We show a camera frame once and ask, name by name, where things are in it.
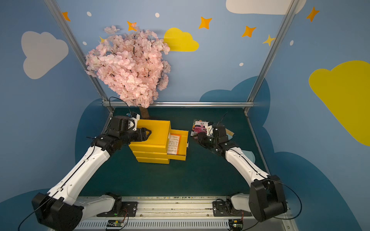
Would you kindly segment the yellow plastic drawer cabinet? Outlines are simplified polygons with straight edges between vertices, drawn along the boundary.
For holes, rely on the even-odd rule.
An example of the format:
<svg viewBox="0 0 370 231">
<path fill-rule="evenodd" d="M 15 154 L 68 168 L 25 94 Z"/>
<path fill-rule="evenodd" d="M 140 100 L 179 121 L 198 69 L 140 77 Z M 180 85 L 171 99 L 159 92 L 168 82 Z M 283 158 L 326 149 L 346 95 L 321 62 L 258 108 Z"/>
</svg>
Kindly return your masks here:
<svg viewBox="0 0 370 231">
<path fill-rule="evenodd" d="M 151 131 L 146 141 L 132 142 L 129 147 L 139 163 L 169 164 L 167 155 L 170 121 L 146 120 L 138 121 L 137 128 L 146 128 Z"/>
</svg>

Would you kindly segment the pink hollyhock seed bag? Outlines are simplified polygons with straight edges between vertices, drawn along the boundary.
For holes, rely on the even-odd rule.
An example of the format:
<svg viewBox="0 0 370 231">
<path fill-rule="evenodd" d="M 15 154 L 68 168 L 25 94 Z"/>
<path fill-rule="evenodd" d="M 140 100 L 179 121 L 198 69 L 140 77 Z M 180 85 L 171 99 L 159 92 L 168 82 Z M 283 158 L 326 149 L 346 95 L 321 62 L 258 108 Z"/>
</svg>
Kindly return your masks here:
<svg viewBox="0 0 370 231">
<path fill-rule="evenodd" d="M 193 139 L 198 139 L 198 134 L 205 133 L 207 135 L 207 127 L 209 125 L 213 125 L 213 122 L 205 121 L 205 120 L 195 120 L 193 122 L 191 137 Z"/>
</svg>

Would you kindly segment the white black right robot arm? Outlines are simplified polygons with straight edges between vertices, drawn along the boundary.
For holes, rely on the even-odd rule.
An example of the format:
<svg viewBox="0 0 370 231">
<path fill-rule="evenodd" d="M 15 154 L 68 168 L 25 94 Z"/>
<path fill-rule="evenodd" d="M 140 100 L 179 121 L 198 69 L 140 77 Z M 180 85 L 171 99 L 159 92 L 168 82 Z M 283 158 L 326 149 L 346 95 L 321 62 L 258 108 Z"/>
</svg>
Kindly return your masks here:
<svg viewBox="0 0 370 231">
<path fill-rule="evenodd" d="M 207 130 L 193 136 L 197 143 L 224 158 L 250 187 L 249 194 L 231 196 L 232 206 L 236 210 L 250 212 L 259 222 L 286 213 L 288 206 L 280 178 L 269 175 L 253 163 L 239 145 L 229 140 L 222 123 L 211 125 Z"/>
</svg>

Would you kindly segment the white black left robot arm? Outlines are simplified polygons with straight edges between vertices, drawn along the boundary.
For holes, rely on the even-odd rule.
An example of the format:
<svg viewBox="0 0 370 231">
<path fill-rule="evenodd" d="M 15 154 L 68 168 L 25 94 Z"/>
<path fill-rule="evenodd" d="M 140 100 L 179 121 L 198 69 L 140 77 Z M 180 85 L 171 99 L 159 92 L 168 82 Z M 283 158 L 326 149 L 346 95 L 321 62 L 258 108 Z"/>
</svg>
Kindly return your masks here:
<svg viewBox="0 0 370 231">
<path fill-rule="evenodd" d="M 106 193 L 96 199 L 77 202 L 77 198 L 97 170 L 122 147 L 131 142 L 146 141 L 151 131 L 138 128 L 140 115 L 114 116 L 107 131 L 92 139 L 85 155 L 74 168 L 48 193 L 38 193 L 32 199 L 37 222 L 55 231 L 73 231 L 78 224 L 99 214 L 120 215 L 122 198 Z"/>
</svg>

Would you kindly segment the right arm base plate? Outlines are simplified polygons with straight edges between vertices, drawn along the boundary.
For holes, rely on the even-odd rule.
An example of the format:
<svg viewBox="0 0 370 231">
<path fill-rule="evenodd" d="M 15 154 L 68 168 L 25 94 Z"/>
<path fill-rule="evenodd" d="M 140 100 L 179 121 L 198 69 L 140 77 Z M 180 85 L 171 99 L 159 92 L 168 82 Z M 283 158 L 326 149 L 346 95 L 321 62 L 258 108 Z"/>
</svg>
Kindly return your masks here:
<svg viewBox="0 0 370 231">
<path fill-rule="evenodd" d="M 230 202 L 216 199 L 212 202 L 215 217 L 251 217 L 252 213 L 235 209 Z"/>
</svg>

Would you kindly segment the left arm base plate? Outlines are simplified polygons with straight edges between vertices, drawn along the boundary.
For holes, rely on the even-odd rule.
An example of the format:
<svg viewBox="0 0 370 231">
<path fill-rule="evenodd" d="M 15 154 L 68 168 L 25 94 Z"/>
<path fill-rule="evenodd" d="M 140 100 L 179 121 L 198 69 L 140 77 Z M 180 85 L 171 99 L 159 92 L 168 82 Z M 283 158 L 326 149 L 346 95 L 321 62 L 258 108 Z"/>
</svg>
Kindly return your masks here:
<svg viewBox="0 0 370 231">
<path fill-rule="evenodd" d="M 109 212 L 104 212 L 103 217 L 135 217 L 138 202 L 122 202 L 120 208 L 113 208 Z"/>
</svg>

